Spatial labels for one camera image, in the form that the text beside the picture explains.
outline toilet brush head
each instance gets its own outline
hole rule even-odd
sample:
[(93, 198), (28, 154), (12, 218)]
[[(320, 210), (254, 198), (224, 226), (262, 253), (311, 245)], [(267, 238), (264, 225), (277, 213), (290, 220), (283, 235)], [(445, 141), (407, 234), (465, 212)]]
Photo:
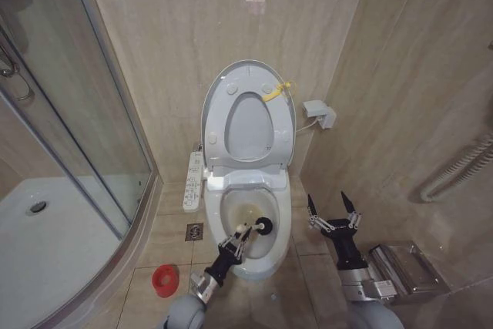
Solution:
[(259, 223), (263, 224), (263, 229), (257, 229), (258, 234), (260, 235), (267, 235), (272, 231), (272, 221), (267, 219), (266, 217), (259, 217), (257, 221), (255, 222), (255, 225), (258, 225)]

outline toilet lid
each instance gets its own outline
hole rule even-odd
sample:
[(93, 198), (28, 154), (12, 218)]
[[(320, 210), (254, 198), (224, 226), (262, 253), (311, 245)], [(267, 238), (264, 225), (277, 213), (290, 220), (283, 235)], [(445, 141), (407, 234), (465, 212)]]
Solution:
[(204, 164), (217, 176), (232, 170), (285, 169), (296, 127), (289, 92), (264, 102), (283, 83), (268, 65), (239, 61), (226, 67), (207, 93), (202, 111)]

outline power cord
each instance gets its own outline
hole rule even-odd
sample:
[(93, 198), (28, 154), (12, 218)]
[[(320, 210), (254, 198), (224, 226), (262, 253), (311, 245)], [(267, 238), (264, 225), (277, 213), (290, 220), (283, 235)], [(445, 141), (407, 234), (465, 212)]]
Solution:
[(296, 132), (299, 133), (301, 130), (308, 129), (309, 127), (315, 125), (318, 122), (318, 117), (315, 117), (314, 121), (310, 125), (306, 125), (300, 129), (297, 129)]

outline wall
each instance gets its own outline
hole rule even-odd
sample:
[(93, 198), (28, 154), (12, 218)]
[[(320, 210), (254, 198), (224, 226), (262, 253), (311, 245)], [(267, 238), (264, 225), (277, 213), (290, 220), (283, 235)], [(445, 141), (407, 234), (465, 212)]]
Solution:
[(46, 176), (63, 175), (0, 98), (0, 200), (24, 179)]
[[(80, 0), (0, 0), (0, 26), (99, 173), (145, 173), (144, 155)], [(12, 96), (25, 93), (18, 76), (2, 78)], [(45, 114), (39, 96), (19, 103), (62, 158), (87, 174), (74, 143)]]
[[(216, 75), (259, 59), (297, 86), (300, 103), (322, 99), (357, 0), (97, 0), (161, 176), (184, 181), (200, 140), (200, 113)], [(298, 173), (311, 140), (297, 137)]]
[(453, 290), (474, 284), (416, 327), (493, 320), (468, 306), (492, 293), (493, 166), (441, 203), (415, 196), (492, 128), (492, 40), (493, 0), (360, 0), (326, 98), (336, 125), (301, 171), (323, 216), (344, 215), (340, 190), (364, 213), (361, 245), (412, 239)]

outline shower door frame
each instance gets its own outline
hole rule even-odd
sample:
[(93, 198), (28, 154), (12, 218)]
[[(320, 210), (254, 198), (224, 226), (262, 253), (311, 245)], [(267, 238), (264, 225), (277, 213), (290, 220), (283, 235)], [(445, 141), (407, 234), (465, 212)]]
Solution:
[[(154, 215), (157, 211), (157, 201), (159, 200), (160, 191), (163, 186), (163, 181), (159, 175), (156, 161), (153, 158), (152, 151), (150, 150), (149, 143), (145, 137), (142, 124), (136, 111), (136, 107), (133, 104), (130, 91), (126, 85), (126, 80), (123, 76), (120, 64), (116, 58), (116, 53), (112, 47), (111, 40), (106, 30), (102, 16), (99, 13), (99, 7), (96, 0), (81, 0), (89, 22), (96, 35), (97, 42), (102, 54), (104, 56), (106, 65), (109, 67), (109, 71), (115, 83), (116, 90), (122, 100), (122, 104), (127, 112), (127, 116), (132, 124), (132, 128), (136, 134), (136, 138), (139, 141), (140, 147), (146, 158), (146, 162), (149, 166), (150, 174), (146, 182), (141, 200), (137, 207), (136, 213), (129, 223), (129, 229), (125, 235), (121, 235), (118, 230), (112, 225), (112, 223), (105, 217), (104, 213), (98, 208), (97, 203), (92, 197), (85, 191), (79, 181), (72, 175), (70, 168), (67, 168), (63, 160), (60, 159), (56, 151), (51, 147), (49, 140), (45, 139), (35, 126), (31, 124), (28, 117), (24, 114), (21, 108), (14, 102), (14, 97), (8, 94), (3, 87), (0, 86), (2, 94), (5, 96), (8, 104), (13, 109), (14, 113), (20, 118), (21, 121), (27, 126), (32, 135), (41, 143), (47, 153), (62, 167), (65, 174), (73, 181), (73, 183), (79, 188), (81, 193), (89, 201), (96, 212), (101, 216), (102, 220), (108, 225), (109, 229), (118, 237), (120, 245), (108, 259), (106, 264), (101, 270), (85, 285), (72, 299), (67, 301), (63, 306), (56, 309), (52, 314), (37, 323), (33, 328), (54, 328), (54, 327), (79, 327), (82, 321), (87, 320), (87, 317), (92, 316), (92, 310), (94, 306), (98, 306), (105, 299), (111, 297), (116, 291), (119, 284), (122, 283), (126, 274), (131, 271), (132, 264), (136, 263), (136, 258), (139, 256), (139, 252), (142, 251), (146, 239), (149, 236), (150, 228), (152, 226)], [(3, 35), (0, 32), (0, 44), (8, 53), (10, 59), (15, 62), (18, 67), (19, 76), (24, 79), (25, 83), (35, 92), (35, 96), (42, 97), (50, 106), (53, 113), (56, 116), (58, 123), (60, 123), (75, 141), (70, 134), (69, 128), (63, 122), (52, 106), (48, 97), (44, 94), (42, 88), (35, 81), (34, 75), (25, 64), (23, 58), (16, 52), (15, 46), (8, 39), (7, 35)], [(104, 189), (109, 192), (106, 184), (101, 181), (100, 175), (93, 168), (89, 159), (87, 159), (83, 150), (77, 146), (77, 149), (82, 152), (82, 155), (86, 158), (89, 168), (93, 170), (93, 176), (99, 180), (99, 184), (104, 186)]]

